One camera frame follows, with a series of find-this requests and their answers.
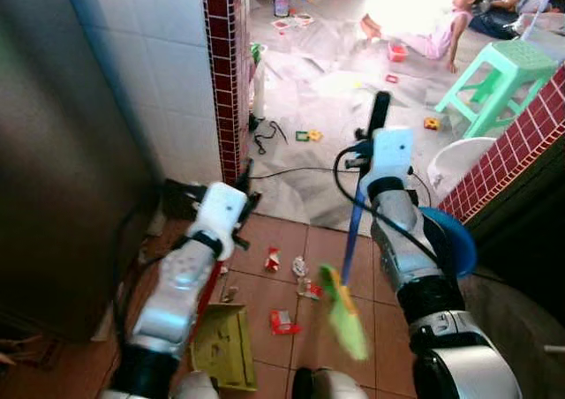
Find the red container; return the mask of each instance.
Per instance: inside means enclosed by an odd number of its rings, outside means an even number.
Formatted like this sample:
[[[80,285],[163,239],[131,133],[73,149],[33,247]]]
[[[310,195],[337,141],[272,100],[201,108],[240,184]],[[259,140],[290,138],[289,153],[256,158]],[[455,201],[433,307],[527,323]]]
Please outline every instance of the red container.
[[[391,62],[403,62],[408,56],[408,50],[400,43],[388,43],[388,60]]]

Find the mint green plastic stool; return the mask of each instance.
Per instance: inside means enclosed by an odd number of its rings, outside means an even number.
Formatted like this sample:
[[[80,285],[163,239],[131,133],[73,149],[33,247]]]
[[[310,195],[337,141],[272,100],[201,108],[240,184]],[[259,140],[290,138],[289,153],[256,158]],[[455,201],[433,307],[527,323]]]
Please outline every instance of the mint green plastic stool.
[[[493,69],[479,84],[466,85],[482,64],[490,64]],[[451,103],[471,121],[463,138],[482,136],[491,128],[503,127],[514,121],[530,104],[538,90],[554,75],[557,65],[557,62],[525,41],[489,43],[449,89],[435,110],[442,112]],[[521,104],[514,102],[512,96],[528,82],[533,84],[525,99]],[[478,113],[457,97],[463,90],[475,90],[471,102],[483,104]],[[497,119],[507,106],[514,112],[514,117]]]

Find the girl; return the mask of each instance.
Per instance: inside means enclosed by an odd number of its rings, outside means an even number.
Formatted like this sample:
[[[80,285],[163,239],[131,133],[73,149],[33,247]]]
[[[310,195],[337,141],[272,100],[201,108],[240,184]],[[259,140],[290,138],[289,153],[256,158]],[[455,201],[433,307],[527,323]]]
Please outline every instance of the girl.
[[[483,0],[453,0],[453,10],[429,35],[400,34],[397,38],[429,59],[442,59],[448,52],[448,69],[455,73],[457,43],[472,19],[471,8]],[[381,26],[368,14],[361,19],[361,28],[369,39],[381,38]]]

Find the pink dress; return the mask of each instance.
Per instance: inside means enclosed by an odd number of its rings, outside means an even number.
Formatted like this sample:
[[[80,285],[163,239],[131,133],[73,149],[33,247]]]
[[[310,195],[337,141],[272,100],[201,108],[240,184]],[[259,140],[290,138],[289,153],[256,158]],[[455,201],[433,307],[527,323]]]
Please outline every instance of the pink dress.
[[[429,35],[401,34],[399,40],[416,50],[428,59],[442,59],[448,53],[453,34],[453,23],[461,16],[465,16],[465,28],[473,16],[467,11],[452,11],[447,14]]]

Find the blue stick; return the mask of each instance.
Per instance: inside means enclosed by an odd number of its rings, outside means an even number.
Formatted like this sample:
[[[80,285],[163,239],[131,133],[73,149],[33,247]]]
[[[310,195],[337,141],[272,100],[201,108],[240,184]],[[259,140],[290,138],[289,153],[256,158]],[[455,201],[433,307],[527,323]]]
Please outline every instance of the blue stick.
[[[357,190],[355,191],[355,200],[357,202],[365,203],[365,195],[361,192],[359,183],[357,184]],[[361,221],[362,214],[363,209],[354,205],[353,210],[351,211],[350,232],[347,235],[345,259],[343,260],[342,267],[342,285],[344,286],[347,285],[347,282],[350,279],[351,262],[353,261],[353,253],[355,252],[355,243],[357,242],[357,234],[359,232],[359,223]]]

